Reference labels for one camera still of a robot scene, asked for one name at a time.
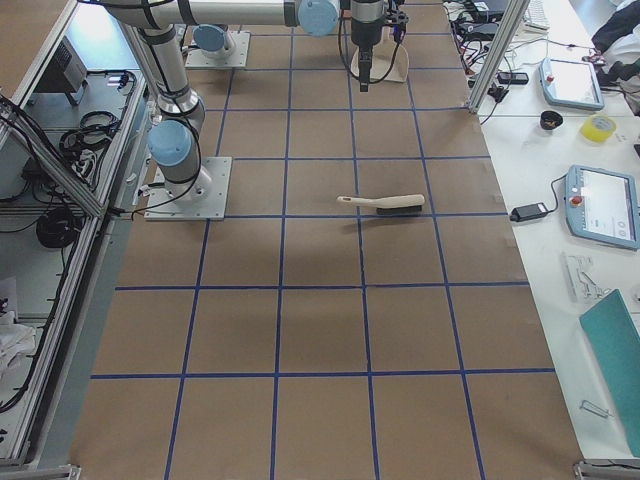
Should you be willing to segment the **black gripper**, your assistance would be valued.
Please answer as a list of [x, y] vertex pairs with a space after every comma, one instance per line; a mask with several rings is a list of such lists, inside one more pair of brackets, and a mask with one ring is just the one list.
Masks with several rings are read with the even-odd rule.
[[395, 43], [402, 43], [407, 31], [409, 16], [401, 9], [403, 0], [388, 0], [386, 2], [385, 26], [390, 29], [391, 38]]

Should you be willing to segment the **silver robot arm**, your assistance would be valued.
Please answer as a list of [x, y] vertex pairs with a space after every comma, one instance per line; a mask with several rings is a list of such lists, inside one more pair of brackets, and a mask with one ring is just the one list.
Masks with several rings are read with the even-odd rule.
[[91, 1], [121, 27], [159, 109], [160, 122], [148, 134], [148, 149], [164, 177], [170, 202], [202, 188], [199, 136], [205, 107], [192, 88], [176, 26], [199, 26], [193, 1]]
[[322, 36], [349, 12], [351, 42], [362, 51], [382, 41], [385, 28], [403, 38], [408, 15], [394, 1], [181, 1], [181, 21], [189, 25], [243, 24], [300, 26]]

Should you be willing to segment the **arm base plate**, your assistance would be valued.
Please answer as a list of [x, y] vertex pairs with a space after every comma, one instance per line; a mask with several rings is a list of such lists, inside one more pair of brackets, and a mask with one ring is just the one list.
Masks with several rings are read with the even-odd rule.
[[205, 157], [195, 185], [189, 187], [189, 182], [166, 182], [157, 167], [154, 181], [161, 186], [150, 190], [144, 217], [151, 221], [223, 220], [231, 170], [231, 157]]
[[247, 65], [251, 33], [229, 31], [218, 50], [190, 49], [185, 66], [190, 70], [244, 69]]

